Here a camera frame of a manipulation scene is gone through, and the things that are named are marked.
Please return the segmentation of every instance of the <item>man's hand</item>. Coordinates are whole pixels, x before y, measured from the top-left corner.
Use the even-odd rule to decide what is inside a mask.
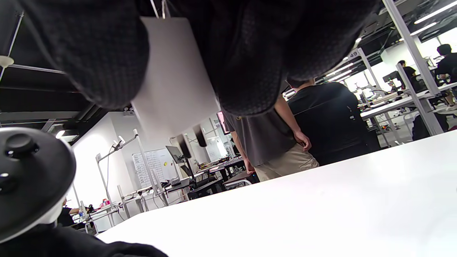
[[[309,138],[303,134],[301,131],[297,131],[293,133],[295,140],[303,146],[303,151],[309,151],[311,149],[311,142]]]
[[[248,159],[243,159],[244,160],[244,165],[246,166],[246,171],[248,172],[248,175],[251,175],[255,172],[254,166],[252,166],[251,162]]]

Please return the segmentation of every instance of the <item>white table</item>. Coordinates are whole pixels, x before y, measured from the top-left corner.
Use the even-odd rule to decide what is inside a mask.
[[[456,145],[456,131],[440,134],[138,214],[98,237],[170,257],[455,257]]]
[[[440,90],[441,92],[442,91],[445,91],[445,90],[448,90],[452,87],[455,87],[457,86],[457,83],[452,83],[452,84],[448,84],[448,85],[444,85],[444,86],[440,86],[438,87],[438,90]],[[424,98],[424,97],[433,97],[430,93],[426,93],[428,91],[424,91],[424,92],[421,92],[421,93],[418,93],[417,94],[417,97],[420,99],[420,98]],[[408,104],[411,104],[413,103],[413,98],[410,97],[410,96],[407,96],[401,100],[398,100],[398,101],[395,101],[395,102],[392,102],[392,103],[389,103],[389,104],[386,104],[384,106],[381,106],[381,107],[377,107],[377,108],[374,108],[370,111],[367,111],[367,112],[362,112],[360,114],[360,116],[362,117],[362,119],[366,120],[366,119],[369,119],[369,118],[372,118],[374,116],[377,116],[377,115],[380,115],[380,114],[383,114],[383,113],[386,113],[386,112],[389,112],[389,111],[392,111],[392,110],[396,110],[400,107],[403,107],[405,105],[408,105]]]

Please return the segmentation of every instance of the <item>black ceiling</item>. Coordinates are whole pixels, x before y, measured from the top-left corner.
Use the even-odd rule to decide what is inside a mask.
[[[154,2],[161,12],[160,0]],[[136,0],[136,3],[141,15],[154,15],[150,0]],[[67,76],[50,64],[41,54],[27,24],[20,22],[21,14],[22,10],[12,1],[0,0],[0,55],[10,54],[15,61],[5,69],[0,80],[0,127],[21,126],[46,131],[53,124],[64,124],[65,129],[77,129],[80,138],[113,110],[89,103]]]
[[[433,22],[439,22],[439,24],[418,35],[419,39],[422,42],[425,42],[457,26],[457,6],[420,24],[416,25],[414,22],[454,1],[455,0],[397,0],[395,1],[395,4],[411,32],[417,31]],[[373,15],[367,20],[361,38],[362,41],[358,44],[358,47],[362,48],[371,66],[375,66],[383,61],[381,59],[383,50],[399,42],[401,36],[395,28],[390,15],[384,8],[384,4],[380,4],[378,15]],[[350,68],[352,72],[348,75],[355,75],[367,69],[360,57],[353,59],[350,62],[354,63],[354,65]],[[344,67],[345,65],[347,65],[347,63],[342,63],[339,67]]]
[[[154,15],[150,0],[135,1],[141,15]],[[160,13],[160,0],[154,1]],[[419,25],[414,25],[414,21],[453,1],[455,0],[398,0],[396,3],[410,31],[440,21],[439,25],[420,34],[421,40],[427,40],[456,26],[457,7]],[[21,13],[22,10],[16,9],[11,1],[0,0],[1,55],[8,55]],[[367,20],[359,47],[364,50],[370,64],[375,65],[382,62],[381,52],[399,39],[400,36],[381,3],[377,14]],[[41,54],[26,23],[22,22],[17,31],[11,57],[15,60],[16,67],[5,69],[0,80],[0,123],[3,127],[47,129],[51,124],[64,123],[70,129],[78,129],[80,135],[83,135],[109,111],[90,104],[65,74],[55,70]],[[361,60],[351,62],[355,63],[352,74],[365,70]],[[30,70],[27,67],[38,67],[40,70]]]

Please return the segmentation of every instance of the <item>man's arm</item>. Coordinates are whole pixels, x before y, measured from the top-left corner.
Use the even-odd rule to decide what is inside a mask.
[[[236,134],[235,131],[230,132],[230,134],[232,135],[233,142],[235,143],[235,146],[236,146],[236,148],[238,149],[239,154],[241,154],[241,157],[242,157],[243,159],[246,159],[246,160],[247,160],[247,159],[248,159],[248,156],[246,155],[246,153],[245,153],[243,147],[241,146],[241,142],[240,142],[240,140],[239,140],[238,134]]]
[[[244,165],[246,166],[246,171],[248,172],[249,175],[255,172],[254,166],[252,166],[251,162],[248,159],[248,156],[246,155],[243,147],[241,146],[241,142],[239,140],[238,134],[236,134],[235,131],[230,132],[233,138],[233,142],[236,145],[236,148],[239,151],[239,154],[241,154],[241,158],[244,160]]]
[[[302,129],[298,125],[289,105],[282,96],[278,97],[278,100],[275,103],[275,110],[293,131],[295,140],[303,145],[303,150],[308,151],[311,148],[311,142],[309,142],[309,138],[302,133]]]
[[[75,214],[75,213],[79,213],[79,212],[80,212],[79,208],[73,208],[70,210],[69,214]]]

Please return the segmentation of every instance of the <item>whiteboard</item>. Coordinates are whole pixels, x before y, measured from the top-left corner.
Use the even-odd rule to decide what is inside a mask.
[[[167,149],[160,149],[154,151],[148,151],[144,153],[149,164],[149,169],[154,170],[159,177],[160,182],[175,178],[176,170],[171,157]],[[133,164],[135,165],[135,171],[140,181],[141,188],[150,187],[151,181],[149,179],[148,171],[144,165],[143,157],[141,153],[132,154]]]

